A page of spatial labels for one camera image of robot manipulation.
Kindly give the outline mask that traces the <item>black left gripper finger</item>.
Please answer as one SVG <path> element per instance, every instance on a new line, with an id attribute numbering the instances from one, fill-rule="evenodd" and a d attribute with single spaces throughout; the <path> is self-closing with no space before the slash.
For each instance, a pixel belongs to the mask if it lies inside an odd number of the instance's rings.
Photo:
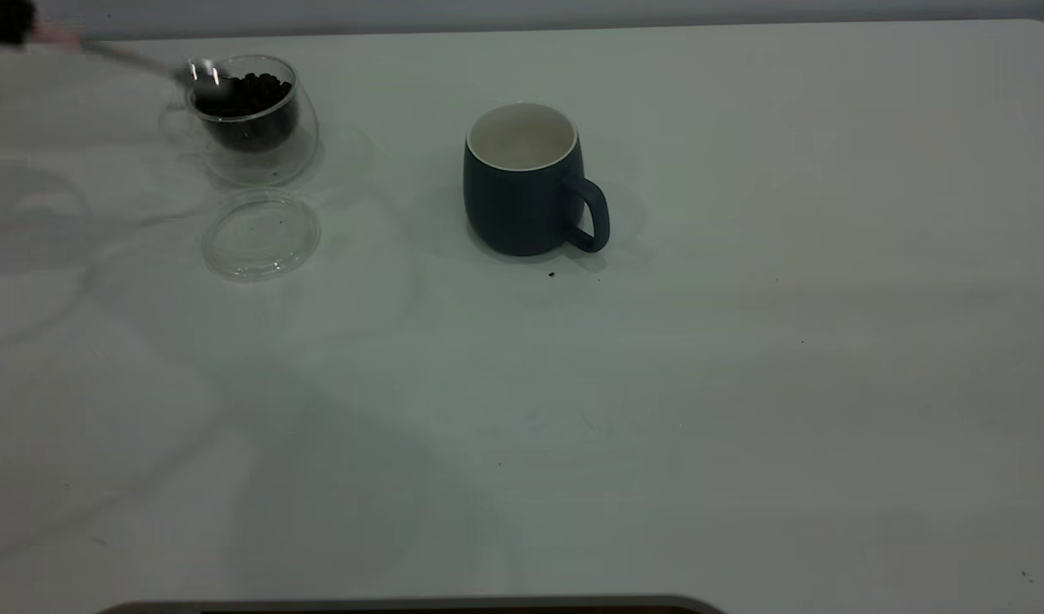
<path id="1" fill-rule="evenodd" d="M 20 47 L 35 25 L 35 5 L 26 0 L 0 0 L 0 45 Z"/>

